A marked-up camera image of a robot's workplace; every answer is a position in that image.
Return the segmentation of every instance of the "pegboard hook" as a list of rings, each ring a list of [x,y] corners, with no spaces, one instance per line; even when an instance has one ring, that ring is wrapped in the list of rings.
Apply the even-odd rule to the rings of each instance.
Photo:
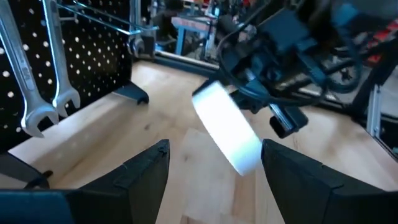
[[[131,23],[129,21],[126,21],[124,19],[121,19],[119,17],[110,15],[107,12],[103,12],[103,11],[100,11],[99,9],[94,8],[94,7],[91,7],[91,6],[88,6],[86,4],[80,3],[80,2],[78,2],[76,0],[74,0],[73,2],[79,7],[73,8],[71,6],[64,6],[63,4],[58,4],[58,7],[62,8],[62,9],[66,9],[66,10],[72,12],[72,13],[78,14],[79,16],[85,17],[87,19],[91,19],[92,21],[95,21],[95,22],[97,22],[99,24],[102,24],[102,25],[104,25],[106,27],[109,27],[111,29],[117,30],[117,31],[119,31],[119,32],[121,32],[123,34],[126,34],[126,35],[137,35],[137,34],[140,34],[140,33],[144,32],[144,31],[152,31],[152,30],[159,29],[157,26],[155,26],[155,27],[142,27],[142,26],[139,26],[137,24],[133,24],[133,23]],[[81,8],[89,9],[89,10],[91,10],[93,12],[98,13],[98,14],[102,14],[104,16],[108,16],[109,18],[114,19],[116,21],[122,22],[122,23],[130,25],[130,26],[134,26],[136,28],[136,30],[124,30],[124,29],[122,29],[120,27],[117,27],[117,26],[111,24],[111,23],[99,20],[99,19],[97,19],[97,18],[95,18],[93,16],[89,16],[89,15],[83,13],[83,12],[80,12],[79,9],[81,9]]]

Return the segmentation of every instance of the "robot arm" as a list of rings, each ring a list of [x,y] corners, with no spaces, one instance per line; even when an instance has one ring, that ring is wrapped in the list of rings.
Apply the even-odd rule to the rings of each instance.
[[[306,0],[293,9],[283,1],[261,1],[255,3],[255,12],[239,28],[230,15],[218,20],[218,72],[223,83],[237,88],[231,96],[241,109],[257,113],[268,106],[275,115],[270,125],[284,138],[308,123],[301,106],[318,103],[328,91],[349,93],[358,87],[361,59],[374,52],[356,45],[353,37],[388,25],[398,16],[398,1]],[[256,35],[238,42],[239,33],[248,24],[256,26]],[[322,62],[333,47],[341,45],[347,47],[349,59],[343,65],[326,68]],[[330,77],[352,66],[355,75],[350,82],[342,84]],[[283,85],[302,73],[304,80]],[[311,83],[322,89],[319,97],[300,101],[284,98],[289,91]]]

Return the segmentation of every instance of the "wooden table surface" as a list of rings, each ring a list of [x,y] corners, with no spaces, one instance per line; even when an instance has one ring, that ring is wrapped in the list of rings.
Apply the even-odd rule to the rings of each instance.
[[[170,139],[169,181],[157,223],[283,223],[262,167],[240,177],[198,119],[191,95],[204,78],[139,62],[133,65],[132,80],[148,92],[149,105],[137,106],[110,94],[95,103],[99,106],[62,122],[80,127],[88,117],[99,116],[94,114],[106,114],[112,121],[101,118],[96,126],[90,125],[95,141],[81,145],[86,153],[70,162],[66,175],[52,179],[53,187],[80,187],[158,140]],[[304,112],[308,126],[284,140],[268,125],[268,109],[245,115],[260,138],[273,139],[376,187],[398,190],[398,164],[362,127],[330,111],[305,108]],[[95,131],[103,126],[108,128]]]

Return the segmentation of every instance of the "black cable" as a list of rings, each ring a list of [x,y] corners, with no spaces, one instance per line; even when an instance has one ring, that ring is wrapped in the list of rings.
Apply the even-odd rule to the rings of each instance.
[[[336,93],[350,93],[354,91],[361,81],[362,76],[362,60],[359,52],[356,50],[356,46],[349,36],[349,32],[343,27],[336,26],[335,27],[337,33],[339,34],[342,41],[346,44],[348,48],[348,52],[351,58],[354,60],[354,69],[355,75],[351,79],[349,83],[341,84],[334,81],[334,79],[328,79],[328,88],[330,91],[334,91]]]
[[[235,30],[234,32],[231,32],[229,34],[227,34],[218,44],[217,47],[217,58],[219,61],[219,66],[220,69],[223,73],[223,75],[226,77],[226,79],[232,84],[234,85],[239,92],[241,92],[242,94],[250,97],[250,98],[254,98],[255,100],[261,101],[261,102],[267,102],[267,103],[273,103],[273,104],[277,104],[277,105],[282,105],[282,106],[308,106],[308,105],[313,105],[318,103],[319,101],[323,100],[326,97],[326,94],[328,92],[327,86],[323,86],[322,87],[322,92],[320,94],[319,97],[317,98],[312,98],[312,99],[308,99],[308,100],[301,100],[301,101],[297,101],[297,100],[290,100],[290,99],[286,99],[286,98],[276,98],[273,96],[270,96],[268,94],[265,94],[263,92],[260,91],[256,91],[253,88],[249,88],[247,87],[245,84],[241,83],[231,72],[227,71],[227,69],[225,69],[225,64],[224,64],[224,60],[223,60],[223,56],[222,56],[222,50],[223,50],[223,46],[225,45],[225,42],[231,38],[233,35],[236,35],[238,33],[240,33],[241,31],[243,31],[249,24],[250,22],[252,22],[256,16],[261,13],[266,7],[268,6],[268,4],[263,5],[262,7],[260,7],[259,9],[257,9],[243,24],[242,26]]]
[[[374,38],[374,35],[375,35],[374,32],[370,32],[360,44],[356,44],[356,45],[355,45],[355,49],[358,50],[358,51],[360,51],[360,52],[363,52],[363,51],[364,51],[364,52],[361,53],[361,54],[365,54],[369,49],[371,49],[371,48],[367,48],[368,44],[369,44],[371,41],[376,41],[377,44],[380,44],[381,41],[375,39],[375,38]],[[338,50],[338,49],[336,49],[336,48],[333,48],[333,49],[330,50],[330,53],[331,53],[332,55],[337,56],[337,57],[340,57],[340,58],[348,58],[348,57],[351,57],[351,54],[350,54],[349,50]]]
[[[363,42],[361,42],[359,45],[356,46],[356,49],[360,49],[361,47],[365,47],[366,44],[369,43],[369,40],[373,38],[374,33],[370,33]],[[391,43],[393,43],[393,40],[388,41],[388,42],[380,42],[377,46],[371,47],[370,49],[367,49],[367,51],[359,53],[359,58],[360,60],[362,58],[368,58],[372,55],[375,54],[382,54],[382,52],[385,52],[386,50],[389,49],[391,46]],[[349,54],[348,50],[344,50],[344,57],[350,57],[351,54]],[[325,68],[324,71],[326,75],[330,76],[336,72],[339,72],[340,70],[348,67],[352,67],[353,65],[356,65],[358,63],[358,56],[356,57],[357,59],[354,60],[353,58],[348,58],[342,62],[338,62],[334,64],[334,66]],[[311,79],[305,78],[304,80],[299,80],[293,84],[287,85],[283,90],[282,93],[289,93],[292,91],[297,91],[300,88],[306,87],[308,85],[312,84]]]

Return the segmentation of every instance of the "metal stand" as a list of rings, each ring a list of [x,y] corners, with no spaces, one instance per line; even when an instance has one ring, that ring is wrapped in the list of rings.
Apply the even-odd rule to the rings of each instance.
[[[140,103],[149,103],[148,94],[142,88],[139,88],[136,84],[130,81],[128,84],[115,90],[114,93],[137,100],[138,105]]]
[[[375,85],[369,97],[368,122],[366,130],[375,138],[380,137],[381,123],[381,87]]]

